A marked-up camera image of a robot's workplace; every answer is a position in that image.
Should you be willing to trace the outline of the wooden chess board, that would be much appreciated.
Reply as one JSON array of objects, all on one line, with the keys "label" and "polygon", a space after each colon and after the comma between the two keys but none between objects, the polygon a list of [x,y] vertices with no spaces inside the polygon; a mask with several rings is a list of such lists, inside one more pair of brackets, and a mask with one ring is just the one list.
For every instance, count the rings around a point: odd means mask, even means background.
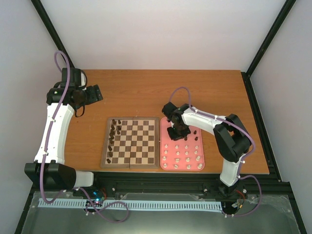
[{"label": "wooden chess board", "polygon": [[[114,143],[110,144],[112,119],[116,121]],[[110,117],[107,119],[101,168],[158,168],[160,158],[160,126],[158,117]],[[112,157],[108,157],[108,146]]]}]

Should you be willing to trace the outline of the black aluminium frame rail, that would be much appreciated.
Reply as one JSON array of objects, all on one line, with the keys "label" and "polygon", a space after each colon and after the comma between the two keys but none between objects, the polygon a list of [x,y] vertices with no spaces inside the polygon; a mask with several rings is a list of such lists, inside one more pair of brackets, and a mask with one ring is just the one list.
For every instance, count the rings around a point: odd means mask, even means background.
[{"label": "black aluminium frame rail", "polygon": [[[32,189],[18,234],[304,234],[292,188],[276,175],[242,175],[234,194],[222,197],[219,176],[202,173],[96,172],[92,187],[47,196],[87,199],[92,209],[39,208]],[[222,212],[98,209],[113,200],[214,201]]]}]

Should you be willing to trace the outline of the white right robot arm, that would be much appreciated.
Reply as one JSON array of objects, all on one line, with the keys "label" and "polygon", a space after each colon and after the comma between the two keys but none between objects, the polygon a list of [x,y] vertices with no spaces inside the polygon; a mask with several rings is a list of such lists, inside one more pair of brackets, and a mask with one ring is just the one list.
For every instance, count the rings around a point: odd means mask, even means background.
[{"label": "white right robot arm", "polygon": [[241,164],[255,149],[255,142],[237,115],[227,117],[203,112],[189,104],[176,107],[165,104],[162,113],[171,124],[167,128],[173,141],[185,139],[191,134],[190,127],[197,127],[215,137],[219,153],[223,157],[218,190],[222,197],[234,194],[240,179]]}]

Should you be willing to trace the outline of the pink plastic tray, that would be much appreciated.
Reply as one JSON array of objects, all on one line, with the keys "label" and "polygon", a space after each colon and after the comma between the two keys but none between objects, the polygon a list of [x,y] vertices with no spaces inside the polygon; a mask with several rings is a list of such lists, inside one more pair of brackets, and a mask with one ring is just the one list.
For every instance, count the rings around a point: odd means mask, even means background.
[{"label": "pink plastic tray", "polygon": [[[167,128],[170,127],[171,124],[164,117],[160,121],[160,166],[162,169],[166,171],[201,171],[205,167],[205,159],[204,159],[204,151],[203,151],[203,143],[202,143],[202,135],[201,130],[197,127],[190,127],[191,133],[187,136],[188,140],[180,139],[177,141],[173,141],[169,138]],[[196,161],[196,157],[201,156],[200,161]],[[179,158],[180,161],[178,163],[175,162],[175,159]],[[203,167],[198,169],[198,165],[202,163]],[[186,168],[187,165],[190,165],[191,168],[188,170]]]}]

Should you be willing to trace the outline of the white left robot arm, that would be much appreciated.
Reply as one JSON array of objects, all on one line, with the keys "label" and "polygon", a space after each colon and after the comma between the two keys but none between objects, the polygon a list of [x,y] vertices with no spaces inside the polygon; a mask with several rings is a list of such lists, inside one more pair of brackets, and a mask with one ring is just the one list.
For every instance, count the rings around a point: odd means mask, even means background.
[{"label": "white left robot arm", "polygon": [[26,163],[25,174],[35,188],[69,190],[84,187],[90,196],[101,192],[101,183],[92,172],[77,171],[65,165],[65,142],[72,117],[79,108],[103,99],[98,85],[88,86],[85,72],[63,68],[61,81],[47,93],[47,121],[34,162]]}]

